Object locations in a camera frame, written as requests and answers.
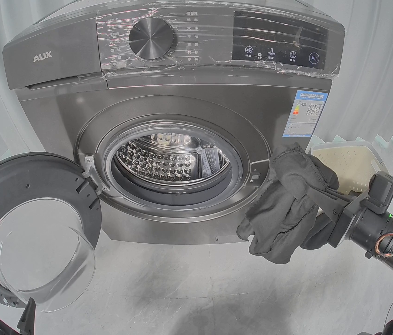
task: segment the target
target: black cloth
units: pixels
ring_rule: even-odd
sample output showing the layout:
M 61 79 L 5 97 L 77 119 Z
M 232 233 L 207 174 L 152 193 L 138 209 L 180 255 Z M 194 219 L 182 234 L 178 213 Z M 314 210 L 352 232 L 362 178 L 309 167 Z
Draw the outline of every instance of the black cloth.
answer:
M 237 235 L 245 241 L 254 235 L 249 252 L 283 264 L 301 244 L 314 249 L 326 243 L 326 234 L 333 229 L 324 217 L 316 221 L 319 207 L 306 195 L 307 186 L 337 189 L 339 181 L 333 170 L 306 154 L 297 143 L 275 148 L 271 166 L 275 177 L 246 211 Z

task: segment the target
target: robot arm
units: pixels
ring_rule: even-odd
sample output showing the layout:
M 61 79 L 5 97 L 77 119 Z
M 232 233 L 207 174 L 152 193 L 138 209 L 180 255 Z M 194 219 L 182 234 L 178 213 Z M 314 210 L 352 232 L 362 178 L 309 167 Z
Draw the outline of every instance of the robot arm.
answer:
M 336 190 L 310 188 L 308 196 L 335 223 L 328 243 L 336 248 L 349 239 L 393 269 L 393 215 L 387 212 L 393 199 L 393 176 L 379 171 L 369 189 L 357 196 Z

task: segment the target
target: aux logo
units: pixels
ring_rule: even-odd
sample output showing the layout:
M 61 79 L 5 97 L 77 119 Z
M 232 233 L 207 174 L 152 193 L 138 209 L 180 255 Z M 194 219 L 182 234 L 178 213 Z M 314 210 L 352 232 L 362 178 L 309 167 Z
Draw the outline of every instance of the aux logo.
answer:
M 52 56 L 51 56 L 51 52 L 52 52 L 52 51 L 45 52 L 45 53 L 43 53 L 43 55 L 42 55 L 42 54 L 35 55 L 35 56 L 33 57 L 32 63 L 35 62 L 35 61 L 41 61 L 42 59 L 48 59 L 49 57 L 52 57 Z

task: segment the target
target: floor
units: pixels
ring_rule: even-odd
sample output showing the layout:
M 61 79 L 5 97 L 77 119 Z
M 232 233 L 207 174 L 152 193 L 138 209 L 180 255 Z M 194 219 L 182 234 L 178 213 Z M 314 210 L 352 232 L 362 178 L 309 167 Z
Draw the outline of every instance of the floor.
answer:
M 373 145 L 393 175 L 393 139 Z M 102 232 L 96 253 L 88 289 L 64 310 L 37 313 L 36 335 L 373 334 L 393 302 L 393 271 L 351 242 L 297 249 L 274 265 L 248 243 L 124 243 Z M 10 325 L 20 314 L 0 305 Z

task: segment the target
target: washing machine door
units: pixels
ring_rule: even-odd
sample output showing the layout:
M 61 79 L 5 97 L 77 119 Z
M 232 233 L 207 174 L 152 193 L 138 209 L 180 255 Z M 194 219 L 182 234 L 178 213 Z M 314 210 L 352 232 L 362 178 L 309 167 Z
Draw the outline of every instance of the washing machine door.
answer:
M 29 153 L 0 162 L 0 303 L 42 311 L 75 301 L 94 275 L 102 215 L 69 159 Z

